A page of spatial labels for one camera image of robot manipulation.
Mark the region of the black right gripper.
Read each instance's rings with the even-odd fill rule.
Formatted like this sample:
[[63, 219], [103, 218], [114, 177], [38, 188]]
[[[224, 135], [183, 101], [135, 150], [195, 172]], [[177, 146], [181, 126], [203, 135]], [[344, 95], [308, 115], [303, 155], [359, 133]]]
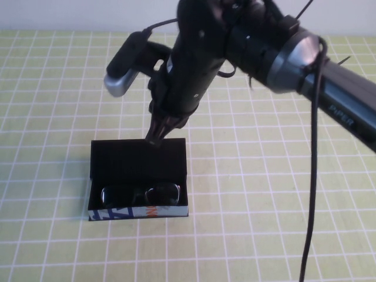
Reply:
[[224, 63], [205, 52], [172, 50], [157, 74], [150, 79], [152, 114], [145, 141], [160, 146], [163, 138], [183, 127]]

